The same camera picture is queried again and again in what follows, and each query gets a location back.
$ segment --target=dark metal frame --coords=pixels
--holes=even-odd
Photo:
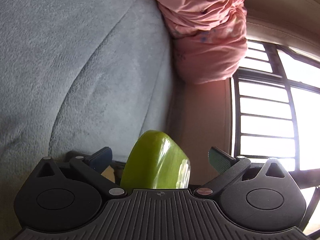
[[[272,73],[265,72],[265,71],[259,71],[249,68],[243,68],[240,67],[237,72],[234,74],[234,85],[235,85],[235,105],[236,105],[236,136],[235,136],[235,150],[234,150],[234,156],[240,155],[240,149],[241,149],[241,143],[240,139],[241,136],[253,136],[253,137],[268,137],[268,138],[289,138],[289,137],[279,137],[279,136],[267,136],[267,135],[259,135],[259,134],[245,134],[241,132],[241,116],[256,116],[256,117],[264,117],[264,118],[272,118],[272,119],[280,119],[280,120],[290,120],[293,123],[293,132],[294,137],[290,139],[294,139],[295,141],[295,171],[290,172],[291,176],[294,178],[294,180],[297,182],[299,187],[307,188],[307,187],[316,187],[314,194],[312,196],[312,199],[310,201],[310,204],[308,205],[306,214],[299,226],[301,230],[304,230],[307,226],[313,212],[315,211],[319,200],[320,200],[320,188],[317,187],[320,184],[320,169],[316,170],[309,170],[309,171],[300,171],[300,147],[299,147],[299,131],[298,131],[298,124],[297,124],[297,117],[295,112],[295,107],[293,103],[293,98],[291,94],[291,88],[299,88],[303,90],[307,90],[310,92],[318,93],[320,94],[320,88],[313,87],[310,85],[303,84],[301,82],[296,82],[289,80],[285,74],[284,67],[282,65],[281,59],[278,55],[277,50],[282,50],[286,54],[290,55],[292,58],[305,62],[307,64],[313,65],[317,68],[320,68],[320,62],[317,62],[311,58],[305,57],[303,55],[300,55],[293,51],[292,49],[272,43],[266,43],[266,42],[256,42],[260,43],[264,46],[265,51],[253,49],[256,51],[265,52],[268,55],[269,60],[258,60],[263,62],[268,62],[271,65]],[[259,85],[267,85],[277,88],[283,88],[287,91],[289,102],[280,102],[276,100],[270,100],[270,99],[264,99],[264,98],[256,98],[256,97],[249,97],[249,96],[242,96],[239,93],[239,82],[247,82],[247,83],[253,83],[253,84],[259,84]],[[259,99],[264,101],[271,101],[271,102],[277,102],[281,104],[288,104],[290,106],[291,110],[291,119],[286,118],[277,118],[277,117],[270,117],[270,116],[262,116],[262,115],[256,115],[256,114],[245,114],[241,113],[240,110],[240,98],[252,98],[252,99]],[[267,159],[269,157],[277,157],[279,159],[284,157],[279,156],[259,156],[259,155],[244,155],[247,158],[257,158],[257,159]],[[312,239],[316,239],[320,237],[320,230],[312,233],[310,235]]]
[[[276,45],[276,44],[272,44],[272,43],[266,43],[266,42],[256,42],[256,43],[262,44],[265,48],[265,51],[258,50],[258,49],[252,49],[252,50],[265,52],[268,55],[269,60],[266,61],[266,60],[259,60],[259,59],[255,59],[255,58],[250,58],[250,59],[270,63],[271,68],[272,68],[272,73],[240,67],[233,76],[234,81],[235,81],[234,83],[235,83],[235,103],[236,103],[236,120],[235,120],[235,122],[236,122],[236,131],[235,131],[236,139],[235,139],[234,156],[240,155],[240,149],[241,149],[240,138],[243,135],[254,136],[254,137],[294,139],[295,149],[296,149],[295,157],[293,157],[295,159],[295,171],[299,171],[300,170],[299,132],[298,132],[296,112],[295,112],[293,98],[292,98],[292,94],[291,94],[291,87],[315,92],[318,94],[320,94],[320,88],[306,85],[301,82],[289,80],[285,74],[284,67],[282,65],[282,62],[281,62],[281,59],[278,55],[277,50],[280,49],[283,52],[289,54],[294,59],[305,62],[307,64],[313,65],[318,68],[320,68],[320,62],[317,62],[311,58],[300,55],[288,47],[284,47],[284,46],[280,46],[280,45]],[[247,82],[247,83],[259,84],[259,85],[267,85],[267,86],[272,86],[272,87],[277,87],[277,88],[283,88],[287,91],[289,102],[280,102],[280,101],[264,99],[264,98],[242,96],[239,93],[239,82]],[[281,103],[281,104],[288,104],[290,106],[292,118],[286,119],[286,118],[278,118],[278,117],[270,117],[270,116],[263,116],[263,115],[256,115],[256,114],[241,113],[241,111],[240,111],[240,98],[252,98],[252,99],[259,99],[259,100],[264,100],[264,101],[277,102],[277,103]],[[268,136],[268,135],[242,133],[241,132],[241,116],[243,116],[243,115],[292,121],[294,137],[291,138],[291,137],[279,137],[279,136]],[[244,155],[244,156],[246,156],[248,158],[259,158],[259,159],[267,159],[269,157],[284,158],[284,157],[279,157],[279,156],[253,156],[253,155]]]

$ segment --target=window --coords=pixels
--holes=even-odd
[[[288,47],[249,41],[232,89],[234,156],[253,163],[276,157],[287,171],[320,172],[320,62]],[[308,208],[300,229],[310,234],[320,228],[320,187],[301,192]]]

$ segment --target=pink bedding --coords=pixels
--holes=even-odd
[[[231,77],[247,50],[244,0],[157,1],[180,77],[195,84]]]

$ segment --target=textured grip pad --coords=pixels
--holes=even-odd
[[[243,229],[209,199],[187,189],[134,190],[123,199],[110,200],[92,222],[73,231],[50,234],[23,229],[15,240],[300,240],[309,239],[297,228],[278,233]]]

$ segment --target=silver screw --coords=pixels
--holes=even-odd
[[[111,194],[113,196],[120,196],[120,195],[124,194],[124,190],[119,187],[114,187],[111,190],[109,190],[109,194]]]
[[[197,193],[202,196],[207,196],[207,195],[212,194],[212,189],[207,188],[207,187],[201,187],[201,188],[197,189]]]

